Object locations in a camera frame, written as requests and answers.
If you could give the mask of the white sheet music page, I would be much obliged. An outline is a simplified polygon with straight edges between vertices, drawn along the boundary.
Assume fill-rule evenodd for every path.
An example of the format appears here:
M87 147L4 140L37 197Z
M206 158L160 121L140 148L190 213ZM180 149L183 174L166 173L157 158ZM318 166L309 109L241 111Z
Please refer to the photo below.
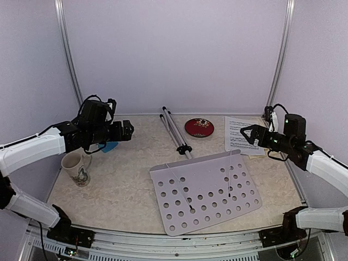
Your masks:
M240 129L251 125L261 125L258 120L246 120L236 117L225 116L225 151L240 150L240 153L247 156L264 156L265 150L253 145L240 133Z

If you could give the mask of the silver tripod stand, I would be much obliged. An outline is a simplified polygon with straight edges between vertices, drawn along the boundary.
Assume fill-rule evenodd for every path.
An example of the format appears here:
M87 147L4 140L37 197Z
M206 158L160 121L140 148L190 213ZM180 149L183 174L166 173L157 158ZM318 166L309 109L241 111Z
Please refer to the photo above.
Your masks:
M162 123L164 124L167 132L169 133L172 141L174 142L175 146L177 147L177 152L180 155L186 156L188 159L192 159L192 148L188 145L186 139L182 135L181 131L177 127L172 114L166 106L162 107L163 113L159 115Z

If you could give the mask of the white perforated music stand desk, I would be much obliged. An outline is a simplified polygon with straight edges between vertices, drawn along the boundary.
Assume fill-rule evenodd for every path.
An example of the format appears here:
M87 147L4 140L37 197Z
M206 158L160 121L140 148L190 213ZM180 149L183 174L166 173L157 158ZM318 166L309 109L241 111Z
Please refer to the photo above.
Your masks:
M240 150L165 163L150 169L165 233L208 228L262 206Z

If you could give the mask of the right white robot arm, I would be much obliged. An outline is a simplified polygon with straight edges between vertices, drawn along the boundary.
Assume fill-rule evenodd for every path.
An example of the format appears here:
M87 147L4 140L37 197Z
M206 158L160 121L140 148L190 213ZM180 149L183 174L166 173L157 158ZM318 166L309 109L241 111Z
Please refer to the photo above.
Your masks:
M249 144L282 152L303 171L320 177L347 196L347 165L334 159L315 143L306 140L306 120L297 114L285 114L283 133L271 132L260 125L240 129ZM347 235L347 206L340 208L298 207L283 215L278 237L290 241L299 230L320 229Z

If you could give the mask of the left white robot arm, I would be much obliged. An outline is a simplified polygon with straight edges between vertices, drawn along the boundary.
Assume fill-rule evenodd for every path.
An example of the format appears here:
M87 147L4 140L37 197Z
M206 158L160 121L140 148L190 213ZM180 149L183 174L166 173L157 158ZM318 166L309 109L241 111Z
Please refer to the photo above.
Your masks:
M65 242L76 237L76 229L65 212L23 192L9 179L11 173L50 156L70 153L82 148L109 142L130 141L134 127L128 120L114 121L116 101L101 101L96 95L85 99L77 116L47 127L40 133L1 146L1 209L21 214L54 228Z

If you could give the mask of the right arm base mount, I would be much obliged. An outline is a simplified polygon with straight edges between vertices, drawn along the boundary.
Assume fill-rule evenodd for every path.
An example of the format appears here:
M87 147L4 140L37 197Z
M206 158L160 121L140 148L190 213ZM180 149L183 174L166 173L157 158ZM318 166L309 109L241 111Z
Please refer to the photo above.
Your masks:
M259 237L263 247L285 244L304 239L306 236L307 232L304 229L287 230L283 226L259 231Z

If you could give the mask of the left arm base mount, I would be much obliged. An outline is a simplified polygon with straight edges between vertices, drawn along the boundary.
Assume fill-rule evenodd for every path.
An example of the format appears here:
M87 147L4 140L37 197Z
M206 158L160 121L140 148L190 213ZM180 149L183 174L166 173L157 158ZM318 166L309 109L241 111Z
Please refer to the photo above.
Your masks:
M84 248L91 248L94 237L94 231L77 227L69 227L64 231L50 228L47 232L49 239Z

